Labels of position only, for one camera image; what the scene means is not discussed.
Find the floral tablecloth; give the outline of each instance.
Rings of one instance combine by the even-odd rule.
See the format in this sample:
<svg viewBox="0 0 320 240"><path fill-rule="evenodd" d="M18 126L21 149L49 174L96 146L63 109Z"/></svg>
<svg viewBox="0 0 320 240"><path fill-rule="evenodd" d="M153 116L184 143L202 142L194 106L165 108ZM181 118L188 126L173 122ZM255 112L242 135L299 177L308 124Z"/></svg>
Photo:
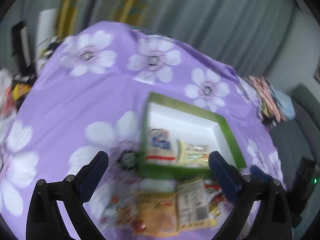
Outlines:
<svg viewBox="0 0 320 240"><path fill-rule="evenodd" d="M232 67L182 42L147 36L120 23L100 22L59 46L3 141L0 208L18 239L25 239L36 181L60 181L67 174L76 174L99 150L109 154L110 163L92 199L84 205L94 223L99 226L110 181L123 190L139 183L117 160L122 152L139 147L140 120L150 91L223 115L247 166L255 164L283 184L276 149ZM256 206L243 235L254 220ZM61 203L59 207L70 235L78 239ZM171 238L212 239L231 209L230 203L221 204L215 229ZM102 233L106 239L147 238L131 236L126 229Z"/></svg>

